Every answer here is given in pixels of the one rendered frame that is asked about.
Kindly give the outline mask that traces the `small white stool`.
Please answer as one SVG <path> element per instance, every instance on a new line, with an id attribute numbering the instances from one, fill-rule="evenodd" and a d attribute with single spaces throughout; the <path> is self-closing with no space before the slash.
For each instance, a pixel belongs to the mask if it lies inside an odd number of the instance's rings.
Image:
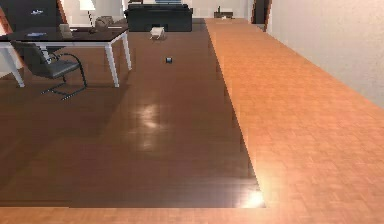
<path id="1" fill-rule="evenodd" d="M 150 31 L 151 39 L 161 39 L 165 35 L 164 27 L 153 27 Z"/>

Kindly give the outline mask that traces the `black sofa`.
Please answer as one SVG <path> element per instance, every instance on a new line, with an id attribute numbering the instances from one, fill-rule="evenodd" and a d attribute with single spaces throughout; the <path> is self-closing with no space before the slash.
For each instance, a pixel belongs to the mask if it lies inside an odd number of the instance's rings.
<path id="1" fill-rule="evenodd" d="M 163 27 L 166 32 L 191 32 L 192 11 L 187 4 L 130 4 L 124 11 L 131 32 L 149 32 Z"/>

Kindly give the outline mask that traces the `low dark side table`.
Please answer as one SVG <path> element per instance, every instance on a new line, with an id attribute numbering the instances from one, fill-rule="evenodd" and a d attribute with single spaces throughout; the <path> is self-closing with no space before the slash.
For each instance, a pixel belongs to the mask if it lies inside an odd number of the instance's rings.
<path id="1" fill-rule="evenodd" d="M 221 6 L 217 7 L 217 10 L 214 12 L 215 18 L 232 18 L 233 11 L 231 9 L 223 9 Z"/>

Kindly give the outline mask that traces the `dark brown room door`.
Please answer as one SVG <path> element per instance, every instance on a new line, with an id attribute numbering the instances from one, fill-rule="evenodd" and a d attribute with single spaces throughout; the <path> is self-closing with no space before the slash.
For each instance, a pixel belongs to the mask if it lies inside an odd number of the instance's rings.
<path id="1" fill-rule="evenodd" d="M 270 6 L 271 0 L 253 0 L 251 22 L 253 24 L 266 24 Z"/>

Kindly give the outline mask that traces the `beige bag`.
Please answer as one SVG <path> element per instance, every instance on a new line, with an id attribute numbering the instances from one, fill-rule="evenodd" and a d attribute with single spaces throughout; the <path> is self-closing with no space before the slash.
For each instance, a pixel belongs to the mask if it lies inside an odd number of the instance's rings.
<path id="1" fill-rule="evenodd" d="M 95 20 L 95 29 L 98 32 L 103 32 L 114 23 L 112 16 L 100 16 Z"/>

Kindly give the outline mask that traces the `white table lamp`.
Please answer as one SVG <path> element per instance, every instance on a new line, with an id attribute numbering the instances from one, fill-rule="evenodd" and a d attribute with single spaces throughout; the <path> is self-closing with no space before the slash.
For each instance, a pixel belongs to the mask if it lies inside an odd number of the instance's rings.
<path id="1" fill-rule="evenodd" d="M 96 30 L 93 24 L 93 19 L 91 14 L 91 12 L 95 10 L 94 2 L 92 0 L 79 0 L 79 3 L 80 3 L 80 9 L 87 12 L 87 16 L 90 22 L 90 28 L 88 29 L 88 32 L 90 34 L 94 34 Z"/>

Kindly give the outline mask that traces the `grey cantilever chair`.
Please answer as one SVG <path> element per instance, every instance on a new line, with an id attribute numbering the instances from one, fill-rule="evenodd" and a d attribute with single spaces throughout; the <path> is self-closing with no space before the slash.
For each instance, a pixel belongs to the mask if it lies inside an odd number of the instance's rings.
<path id="1" fill-rule="evenodd" d="M 51 80 L 58 78 L 63 80 L 62 83 L 42 91 L 42 94 L 47 92 L 60 94 L 63 95 L 63 100 L 67 100 L 87 88 L 84 69 L 77 56 L 70 53 L 52 53 L 45 57 L 44 50 L 35 43 L 11 41 L 11 45 L 33 75 Z M 80 70 L 83 87 L 72 93 L 58 91 L 59 87 L 67 83 L 65 75 L 77 69 Z"/>

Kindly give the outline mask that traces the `beige box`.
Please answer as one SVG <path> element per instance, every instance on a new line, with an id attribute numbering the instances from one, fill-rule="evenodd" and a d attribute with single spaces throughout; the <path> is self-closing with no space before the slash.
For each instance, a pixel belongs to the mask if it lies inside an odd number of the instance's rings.
<path id="1" fill-rule="evenodd" d="M 72 38 L 72 31 L 68 24 L 60 24 L 59 29 L 63 38 Z"/>

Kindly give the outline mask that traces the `dark table with white legs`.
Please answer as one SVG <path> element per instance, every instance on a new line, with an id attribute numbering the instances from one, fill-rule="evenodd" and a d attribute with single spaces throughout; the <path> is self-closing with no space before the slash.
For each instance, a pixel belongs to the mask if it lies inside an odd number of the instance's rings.
<path id="1" fill-rule="evenodd" d="M 16 66 L 16 60 L 12 57 L 13 47 L 11 40 L 35 43 L 41 49 L 48 47 L 103 47 L 109 63 L 109 68 L 113 78 L 114 86 L 119 87 L 118 73 L 116 70 L 112 44 L 121 39 L 123 42 L 125 57 L 128 68 L 131 68 L 131 59 L 127 38 L 127 25 L 117 25 L 109 27 L 103 32 L 90 34 L 85 27 L 75 27 L 72 32 L 72 38 L 63 38 L 61 32 L 55 27 L 36 27 L 24 31 L 13 32 L 0 36 L 0 54 L 3 56 L 6 64 L 9 66 L 10 73 L 16 79 L 20 87 L 24 87 L 24 81 Z M 47 33 L 41 37 L 27 37 L 28 33 Z"/>

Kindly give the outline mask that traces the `black television set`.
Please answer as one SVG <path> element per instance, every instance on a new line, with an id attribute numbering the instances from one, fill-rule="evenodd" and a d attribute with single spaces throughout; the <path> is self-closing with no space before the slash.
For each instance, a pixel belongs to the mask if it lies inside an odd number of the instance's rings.
<path id="1" fill-rule="evenodd" d="M 0 0 L 0 9 L 13 32 L 66 23 L 60 0 Z"/>

